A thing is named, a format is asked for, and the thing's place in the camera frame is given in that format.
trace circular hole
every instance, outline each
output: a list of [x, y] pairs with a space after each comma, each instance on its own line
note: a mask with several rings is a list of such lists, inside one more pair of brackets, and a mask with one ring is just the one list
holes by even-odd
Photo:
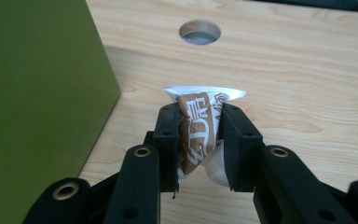
[[138, 217], [138, 215], [139, 215], [139, 212], [138, 212], [138, 209], [136, 209], [136, 208], [127, 208], [124, 211], [124, 218], [126, 218], [126, 219], [133, 219], [133, 218]]
[[152, 151], [145, 147], [137, 148], [134, 151], [134, 154], [137, 157], [146, 157], [146, 156], [150, 155], [150, 153], [152, 153]]
[[328, 210], [322, 209], [318, 211], [319, 217], [326, 221], [336, 221], [334, 214]]
[[58, 192], [60, 195], [65, 195], [65, 194], [69, 194], [72, 193], [72, 191], [74, 191], [73, 187], [65, 187], [63, 189], [60, 189], [60, 191]]
[[289, 155], [289, 153], [286, 150], [278, 147], [272, 148], [270, 152], [272, 153], [272, 155], [277, 157], [287, 157]]
[[186, 22], [179, 29], [179, 36], [187, 43], [194, 45], [211, 44], [216, 41], [221, 34], [220, 28], [216, 24], [205, 20]]
[[57, 187], [53, 192], [53, 198], [58, 201], [66, 200], [77, 194], [79, 186], [75, 182], [69, 182]]

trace table hole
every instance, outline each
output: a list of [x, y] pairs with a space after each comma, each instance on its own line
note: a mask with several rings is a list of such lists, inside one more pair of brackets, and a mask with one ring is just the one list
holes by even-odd
[[187, 43], [194, 45], [212, 44], [219, 39], [221, 34], [216, 24], [205, 20], [186, 22], [179, 29], [179, 36]]

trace green panel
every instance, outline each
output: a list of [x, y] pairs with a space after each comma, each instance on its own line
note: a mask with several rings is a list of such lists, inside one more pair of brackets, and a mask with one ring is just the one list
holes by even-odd
[[79, 174], [118, 96], [84, 1], [0, 1], [0, 223]]

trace snack bag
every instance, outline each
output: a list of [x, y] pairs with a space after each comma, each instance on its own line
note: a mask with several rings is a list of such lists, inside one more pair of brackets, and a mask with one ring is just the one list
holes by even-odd
[[164, 90], [181, 109], [178, 175], [186, 178], [216, 147], [223, 103], [244, 96], [246, 91], [204, 86], [167, 86]]

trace wooden table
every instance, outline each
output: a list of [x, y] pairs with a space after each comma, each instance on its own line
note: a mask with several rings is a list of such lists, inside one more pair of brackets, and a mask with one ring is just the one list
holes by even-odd
[[[154, 130], [172, 84], [248, 91], [231, 102], [267, 145], [291, 148], [323, 182], [358, 179], [358, 13], [242, 1], [89, 0], [121, 97], [80, 177], [119, 171], [126, 150]], [[204, 19], [221, 29], [205, 46], [178, 34]], [[259, 223], [251, 193], [230, 192], [202, 167], [161, 195], [161, 223]]]

